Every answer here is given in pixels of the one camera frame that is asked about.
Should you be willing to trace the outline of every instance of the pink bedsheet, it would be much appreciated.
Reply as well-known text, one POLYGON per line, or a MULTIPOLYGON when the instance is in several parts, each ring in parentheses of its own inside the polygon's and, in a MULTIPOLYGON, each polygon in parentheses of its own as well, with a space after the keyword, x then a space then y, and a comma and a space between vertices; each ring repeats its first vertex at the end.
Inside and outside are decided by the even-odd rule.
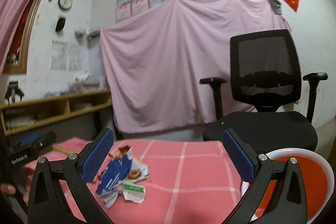
POLYGON ((252 110, 230 87, 230 38, 289 28, 268 0, 170 0, 101 30, 116 122, 125 133, 216 120, 205 77, 221 77, 223 114, 252 110))
MULTIPOLYGON (((74 149, 73 144, 78 142, 73 138, 63 148, 74 149)), ((220 224, 240 200, 240 176, 218 141, 131 139, 115 142, 110 152, 117 154, 118 147, 124 145, 133 147, 134 156, 150 167, 150 174, 147 180, 138 183, 146 187, 143 203, 126 202, 119 196, 110 209, 105 209, 115 224, 220 224)), ((45 156, 49 160, 66 157, 55 151, 45 156)), ((109 161, 107 157, 101 170, 109 161)), ((84 220, 66 183, 61 184, 73 214, 84 220)), ((97 183, 87 185, 104 207, 95 194, 97 183)))

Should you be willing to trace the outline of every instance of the white stripe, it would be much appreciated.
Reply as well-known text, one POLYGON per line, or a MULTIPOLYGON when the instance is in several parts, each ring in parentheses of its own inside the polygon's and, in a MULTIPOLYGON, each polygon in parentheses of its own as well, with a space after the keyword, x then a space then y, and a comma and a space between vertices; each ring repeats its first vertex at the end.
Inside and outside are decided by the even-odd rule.
POLYGON ((109 190, 111 190, 111 189, 113 188, 113 186, 114 186, 113 184, 115 184, 116 181, 119 180, 119 175, 120 175, 120 173, 118 173, 118 175, 114 178, 114 180, 113 180, 112 183, 111 183, 111 186, 108 187, 109 190))
POLYGON ((179 187, 180 187, 180 182, 181 182, 181 175, 182 175, 182 168, 183 168, 183 162, 184 162, 184 155, 185 155, 185 148, 187 147, 188 143, 184 143, 181 151, 181 157, 180 157, 180 162, 178 164, 177 168, 177 174, 176 174, 176 180, 175 180, 175 186, 173 189, 173 194, 171 197, 171 201, 168 207, 168 211, 166 214, 166 218, 164 221, 164 224, 170 224, 173 216, 174 216, 174 211, 175 211, 175 206, 176 206, 176 201, 177 201, 177 196, 179 194, 179 187))
POLYGON ((110 179, 109 183, 106 185, 106 188, 110 186, 111 182, 112 182, 112 179, 110 179))
MULTIPOLYGON (((226 152, 226 150, 224 150, 223 144, 221 142, 218 142, 218 147, 219 147, 219 150, 220 150, 220 154, 223 155, 224 151, 226 152)), ((224 158, 222 158, 222 159, 223 159, 224 164, 225 164, 227 178, 229 180, 229 186, 231 188, 234 188, 231 169, 230 169, 228 163, 226 162, 226 160, 224 158)), ((236 194, 232 191, 231 191, 231 197, 232 197, 232 201, 233 201, 234 205, 236 205, 238 203, 237 197, 236 197, 236 194)))
POLYGON ((173 193, 173 192, 178 192, 178 193, 197 193, 197 192, 208 192, 208 191, 233 191, 233 192, 237 192, 240 193, 239 189, 236 188, 231 188, 228 186, 222 186, 222 187, 199 187, 199 188, 191 188, 191 189, 172 189, 172 188, 166 188, 166 187, 162 187, 160 185, 154 184, 154 183, 148 183, 148 182, 142 182, 141 183, 143 186, 145 187, 152 187, 152 188, 156 188, 158 190, 162 190, 164 192, 168 192, 168 193, 173 193))
POLYGON ((145 155, 146 155, 146 153, 148 152, 149 148, 152 146, 152 144, 153 144, 154 142, 155 142, 155 140, 151 141, 151 142, 149 143, 149 145, 147 145, 147 147, 146 147, 145 151, 143 152, 142 156, 140 157, 140 160, 139 160, 139 161, 142 161, 142 160, 143 160, 143 158, 145 157, 145 155))
MULTIPOLYGON (((197 157, 222 157, 218 154, 196 154, 196 155, 186 155, 184 158, 197 158, 197 157)), ((147 158, 152 159, 179 159, 181 156, 147 156, 147 158)))

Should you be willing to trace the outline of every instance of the wall clock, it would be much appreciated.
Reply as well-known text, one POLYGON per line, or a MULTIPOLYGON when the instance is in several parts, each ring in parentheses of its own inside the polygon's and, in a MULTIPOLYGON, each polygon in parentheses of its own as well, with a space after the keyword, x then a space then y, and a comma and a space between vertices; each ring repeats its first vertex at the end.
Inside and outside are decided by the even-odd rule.
POLYGON ((73 3, 73 0, 58 0, 58 6, 64 10, 67 11, 71 8, 73 3))

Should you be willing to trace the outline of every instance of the black office chair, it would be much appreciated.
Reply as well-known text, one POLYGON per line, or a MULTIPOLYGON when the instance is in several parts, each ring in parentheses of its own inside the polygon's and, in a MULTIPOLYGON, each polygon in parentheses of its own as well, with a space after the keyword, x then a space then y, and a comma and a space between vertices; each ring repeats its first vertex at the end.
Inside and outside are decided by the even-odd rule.
POLYGON ((235 100, 254 105, 258 112, 232 112, 223 117, 221 78, 199 82, 213 89, 217 121, 209 123, 203 140, 222 140, 223 131, 232 128, 257 153, 297 147, 314 151, 316 131, 311 125, 316 89, 326 73, 311 73, 307 118, 297 111, 276 112, 301 95, 301 71, 293 39, 288 30, 250 33, 231 38, 231 90, 235 100))

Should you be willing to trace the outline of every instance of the chair armrest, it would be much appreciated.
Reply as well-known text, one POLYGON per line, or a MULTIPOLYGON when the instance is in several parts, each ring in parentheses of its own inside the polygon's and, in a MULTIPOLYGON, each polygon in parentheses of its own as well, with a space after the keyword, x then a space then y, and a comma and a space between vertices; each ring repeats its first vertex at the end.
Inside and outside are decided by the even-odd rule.
POLYGON ((324 81, 328 79, 328 75, 326 72, 315 72, 305 75, 303 77, 304 81, 315 80, 315 81, 324 81))
POLYGON ((308 111, 307 111, 307 119, 311 123, 313 120, 315 102, 316 102, 316 90, 320 81, 324 81, 328 79, 328 75, 326 72, 316 72, 310 73, 303 77, 304 81, 309 82, 309 102, 308 102, 308 111))
POLYGON ((218 77, 210 77, 210 78, 202 78, 199 81, 200 84, 211 84, 211 83, 217 83, 217 84, 225 84, 227 83, 226 80, 223 78, 218 78, 218 77))
POLYGON ((217 120, 223 118, 223 106, 222 106, 222 95, 221 95, 221 85, 227 83, 223 78, 210 77, 202 78, 199 81, 200 84, 209 84, 213 91, 213 98, 215 100, 215 110, 217 120))

